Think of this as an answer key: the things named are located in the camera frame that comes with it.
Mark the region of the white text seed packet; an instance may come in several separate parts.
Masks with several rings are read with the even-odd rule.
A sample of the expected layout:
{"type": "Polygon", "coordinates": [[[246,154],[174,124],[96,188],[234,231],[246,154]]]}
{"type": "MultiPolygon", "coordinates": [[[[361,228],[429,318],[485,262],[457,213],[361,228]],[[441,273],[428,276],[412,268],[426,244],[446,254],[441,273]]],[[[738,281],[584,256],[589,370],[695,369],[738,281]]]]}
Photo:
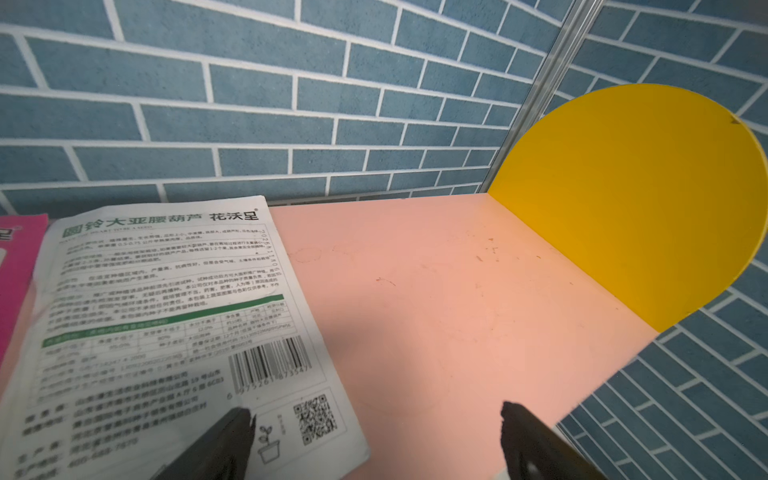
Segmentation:
{"type": "Polygon", "coordinates": [[[262,196],[52,223],[1,405],[5,479],[153,479],[232,408],[247,479],[340,479],[370,449],[262,196]]]}

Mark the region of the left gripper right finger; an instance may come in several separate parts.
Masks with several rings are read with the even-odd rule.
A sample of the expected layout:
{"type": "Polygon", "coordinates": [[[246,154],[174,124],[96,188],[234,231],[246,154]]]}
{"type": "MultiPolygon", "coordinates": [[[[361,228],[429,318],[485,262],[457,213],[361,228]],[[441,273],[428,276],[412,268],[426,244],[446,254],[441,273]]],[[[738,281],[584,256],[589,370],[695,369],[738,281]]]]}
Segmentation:
{"type": "Polygon", "coordinates": [[[523,405],[505,401],[501,417],[500,443],[510,479],[606,479],[523,405]]]}

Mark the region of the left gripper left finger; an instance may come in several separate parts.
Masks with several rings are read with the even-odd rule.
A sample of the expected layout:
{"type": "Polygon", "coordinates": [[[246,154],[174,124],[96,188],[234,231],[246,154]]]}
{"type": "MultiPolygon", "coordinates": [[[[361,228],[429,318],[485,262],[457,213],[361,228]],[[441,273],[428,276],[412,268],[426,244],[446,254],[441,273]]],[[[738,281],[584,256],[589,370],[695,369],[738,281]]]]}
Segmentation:
{"type": "Polygon", "coordinates": [[[249,409],[232,408],[153,479],[243,480],[255,430],[249,409]]]}

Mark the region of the yellow shelf with pink board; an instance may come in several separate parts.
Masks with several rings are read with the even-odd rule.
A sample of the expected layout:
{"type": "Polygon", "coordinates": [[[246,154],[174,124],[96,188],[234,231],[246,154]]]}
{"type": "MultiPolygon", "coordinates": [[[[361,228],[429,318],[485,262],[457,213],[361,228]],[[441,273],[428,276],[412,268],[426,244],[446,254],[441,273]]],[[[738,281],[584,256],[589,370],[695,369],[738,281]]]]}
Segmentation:
{"type": "Polygon", "coordinates": [[[505,401],[553,430],[737,279],[767,160],[715,101],[623,85],[544,116],[485,194],[268,207],[370,449],[342,478],[469,479],[506,470],[505,401]]]}

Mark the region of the pink bordered seed packet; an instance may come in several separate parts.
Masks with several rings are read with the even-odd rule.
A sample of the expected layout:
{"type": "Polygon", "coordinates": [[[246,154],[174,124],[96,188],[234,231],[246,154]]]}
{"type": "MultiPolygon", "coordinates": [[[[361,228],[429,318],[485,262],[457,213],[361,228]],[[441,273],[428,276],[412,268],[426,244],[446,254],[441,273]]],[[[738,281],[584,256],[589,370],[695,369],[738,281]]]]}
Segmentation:
{"type": "Polygon", "coordinates": [[[18,337],[31,322],[33,272],[48,225],[47,214],[1,217],[1,364],[15,356],[18,337]]]}

